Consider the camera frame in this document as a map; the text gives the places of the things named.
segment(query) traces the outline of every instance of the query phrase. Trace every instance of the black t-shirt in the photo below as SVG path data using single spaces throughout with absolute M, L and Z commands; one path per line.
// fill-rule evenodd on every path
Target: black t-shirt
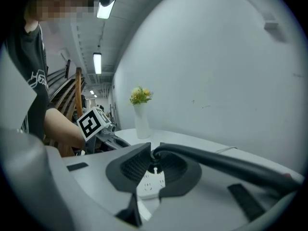
M 25 24 L 22 11 L 8 34 L 6 47 L 16 68 L 37 94 L 21 129 L 42 140 L 46 110 L 54 107 L 48 97 L 46 51 L 42 42 L 40 26 L 32 32 L 26 33 Z

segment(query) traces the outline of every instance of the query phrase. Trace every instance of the ceiling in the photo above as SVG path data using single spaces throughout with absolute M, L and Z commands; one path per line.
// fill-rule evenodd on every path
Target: ceiling
M 75 23 L 71 24 L 82 72 L 87 75 L 87 85 L 83 91 L 87 98 L 93 97 L 89 90 L 94 90 L 97 96 L 108 97 L 119 52 L 138 16 L 151 1 L 116 0 L 108 19 L 96 18 L 96 6 L 93 12 L 83 13 Z M 102 74 L 97 75 L 93 64 L 93 53 L 98 51 L 100 39 L 102 39 L 100 43 Z

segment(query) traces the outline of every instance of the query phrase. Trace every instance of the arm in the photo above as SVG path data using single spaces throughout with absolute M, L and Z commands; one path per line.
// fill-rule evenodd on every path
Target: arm
M 55 108 L 46 111 L 44 131 L 49 138 L 72 147 L 84 148 L 85 141 L 79 127 Z

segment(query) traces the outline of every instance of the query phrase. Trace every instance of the white table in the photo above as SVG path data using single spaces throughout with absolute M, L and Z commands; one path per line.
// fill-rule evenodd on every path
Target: white table
M 213 153 L 220 153 L 226 156 L 230 157 L 235 157 L 238 159 L 242 159 L 244 161 L 252 162 L 255 164 L 259 164 L 271 169 L 274 169 L 280 173 L 289 173 L 292 178 L 298 182 L 303 182 L 304 177 L 282 165 L 279 165 L 277 163 L 274 163 L 268 159 L 265 159 L 263 157 L 253 155 L 251 153 L 247 153 L 244 151 L 241 151 L 240 149 L 227 149 L 224 150 L 225 148 L 228 148 L 230 146 L 227 145 L 222 145 L 218 144 L 215 142 L 203 140 L 200 138 L 184 135 L 184 134 L 179 134 L 179 133 L 174 133 L 174 132 L 169 132 L 169 131 L 163 131 L 163 130 L 152 130 L 151 131 L 151 136 L 146 138 L 146 139 L 138 139 L 136 130 L 133 129 L 126 129 L 126 130 L 121 130 L 115 133 L 116 136 L 124 139 L 131 145 L 139 144 L 139 143 L 146 143 L 150 142 L 151 143 L 151 150 L 154 150 L 156 147 L 160 145 L 161 142 L 164 143 L 172 143 L 172 144 L 179 144 L 179 145 L 185 145 L 185 146 L 190 146 L 193 148 L 197 148 L 200 150 L 205 150 L 208 152 L 213 152 Z M 153 175 L 151 175 L 150 180 L 155 182 L 156 178 L 154 178 Z M 142 186 L 144 185 L 144 178 L 141 180 L 140 184 L 137 187 L 137 193 L 140 191 Z M 139 206 L 139 213 L 141 215 L 141 218 L 143 221 L 148 220 L 151 217 L 151 214 L 158 208 L 159 206 L 159 199 L 158 198 L 152 198 L 152 199 L 139 199 L 138 200 L 138 206 Z

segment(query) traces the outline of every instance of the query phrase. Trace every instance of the white print on shirt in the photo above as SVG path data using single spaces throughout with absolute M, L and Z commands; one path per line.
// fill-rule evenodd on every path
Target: white print on shirt
M 46 91 L 48 92 L 48 84 L 45 78 L 45 73 L 43 70 L 38 70 L 37 73 L 34 75 L 34 72 L 31 74 L 31 79 L 27 81 L 31 88 L 35 88 L 38 83 L 45 86 Z

